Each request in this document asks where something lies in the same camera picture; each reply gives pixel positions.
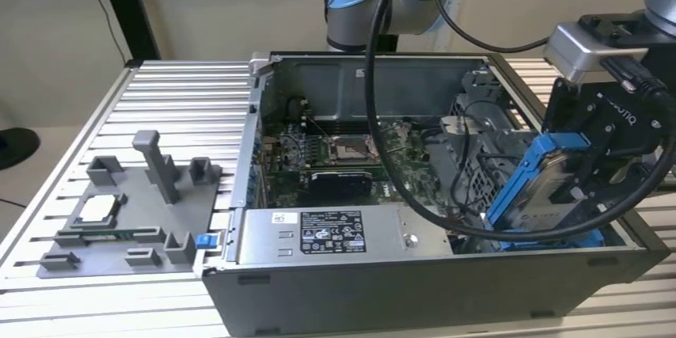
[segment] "circuit board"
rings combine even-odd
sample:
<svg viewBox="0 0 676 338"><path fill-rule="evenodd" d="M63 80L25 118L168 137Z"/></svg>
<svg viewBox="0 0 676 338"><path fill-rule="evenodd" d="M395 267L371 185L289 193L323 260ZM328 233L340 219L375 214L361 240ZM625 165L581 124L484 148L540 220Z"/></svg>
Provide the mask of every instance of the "circuit board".
<svg viewBox="0 0 676 338"><path fill-rule="evenodd" d="M269 207L348 206L404 200L380 163L371 135L305 135L300 123L264 138ZM420 132L400 120L381 122L388 153L404 186L427 205L445 208L439 177Z"/></svg>

